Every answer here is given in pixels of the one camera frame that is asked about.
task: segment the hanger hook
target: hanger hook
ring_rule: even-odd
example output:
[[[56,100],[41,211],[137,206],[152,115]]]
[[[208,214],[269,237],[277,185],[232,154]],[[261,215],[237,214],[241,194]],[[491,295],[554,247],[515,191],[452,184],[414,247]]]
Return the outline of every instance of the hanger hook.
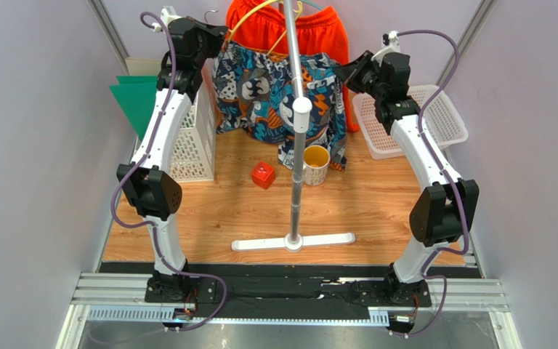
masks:
[[[215,9],[209,9],[208,11],[206,11],[206,13],[203,14],[203,20],[206,22],[206,24],[209,24],[208,23],[208,18],[206,18],[206,16],[208,15],[209,12],[218,12],[218,11],[215,10]]]

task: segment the clothing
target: clothing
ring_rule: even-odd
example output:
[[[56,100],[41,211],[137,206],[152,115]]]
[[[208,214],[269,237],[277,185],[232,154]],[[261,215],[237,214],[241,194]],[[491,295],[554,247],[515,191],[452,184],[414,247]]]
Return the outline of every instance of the clothing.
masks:
[[[227,11],[227,27],[234,28],[240,19],[262,2],[264,0],[234,0]],[[286,31],[286,19],[283,13],[274,7],[266,6],[252,14],[239,27],[232,39],[244,47],[267,52],[284,31]],[[326,7],[313,15],[298,18],[296,35],[301,55],[324,52],[341,65],[348,63],[348,36],[333,7]],[[279,41],[273,52],[287,55],[288,39]],[[358,131],[358,123],[352,120],[347,87],[344,87],[343,96],[348,130]]]
[[[301,56],[305,97],[312,101],[307,145],[322,145],[333,169],[343,171],[347,125],[341,82],[327,54]],[[224,114],[217,133],[242,128],[265,143],[279,144],[279,161],[294,161],[294,87],[287,55],[256,52],[234,41],[215,60],[213,81]]]

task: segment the wooden tabletop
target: wooden tabletop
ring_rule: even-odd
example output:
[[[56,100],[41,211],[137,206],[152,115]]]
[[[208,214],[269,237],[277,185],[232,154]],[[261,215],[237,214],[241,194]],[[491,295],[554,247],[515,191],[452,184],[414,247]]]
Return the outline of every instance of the wooden tabletop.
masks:
[[[236,130],[217,135],[215,179],[180,183],[182,205],[177,224],[189,262],[386,265],[410,240],[408,215],[420,190],[405,157],[373,160],[361,132],[348,136],[346,172],[329,170],[318,187],[302,191],[302,235],[353,232],[356,242],[342,246],[234,252],[233,240],[284,237],[290,225],[291,171],[277,163],[277,146]],[[251,181],[260,161],[275,168],[268,190]],[[139,222],[122,195],[118,216]],[[113,224],[103,260],[154,261],[147,228]],[[461,256],[442,253],[438,265],[463,265]]]

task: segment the yellow hanger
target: yellow hanger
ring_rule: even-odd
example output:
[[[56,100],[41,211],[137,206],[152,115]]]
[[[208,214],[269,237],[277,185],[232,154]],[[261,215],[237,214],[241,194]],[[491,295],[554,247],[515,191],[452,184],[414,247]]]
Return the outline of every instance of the yellow hanger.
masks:
[[[230,35],[227,37],[227,42],[229,43],[230,41],[232,41],[232,37],[234,36],[234,34],[236,33],[236,31],[239,29],[239,27],[255,12],[258,12],[261,8],[266,7],[270,4],[273,4],[275,2],[280,2],[283,3],[283,0],[268,0],[268,1],[264,1],[261,4],[257,5],[256,7],[254,7],[251,11],[247,12],[246,15],[244,15],[244,17],[242,17],[238,23],[236,23],[236,25],[234,26],[234,28],[230,31]],[[303,12],[303,3],[298,1],[298,5],[299,5],[299,9],[295,10],[295,12],[297,13],[296,18],[298,18],[301,13]],[[275,44],[270,48],[270,50],[268,51],[268,54],[270,54],[275,47],[279,44],[279,42],[286,36],[286,31],[283,31],[283,34],[281,34],[281,36],[279,37],[279,39],[275,42]]]

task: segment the mug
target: mug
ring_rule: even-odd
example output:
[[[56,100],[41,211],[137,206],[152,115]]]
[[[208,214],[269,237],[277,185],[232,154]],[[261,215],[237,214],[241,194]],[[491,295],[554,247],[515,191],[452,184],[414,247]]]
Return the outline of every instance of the mug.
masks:
[[[305,148],[303,177],[307,185],[320,185],[326,179],[328,164],[331,163],[331,154],[320,145],[311,145]]]

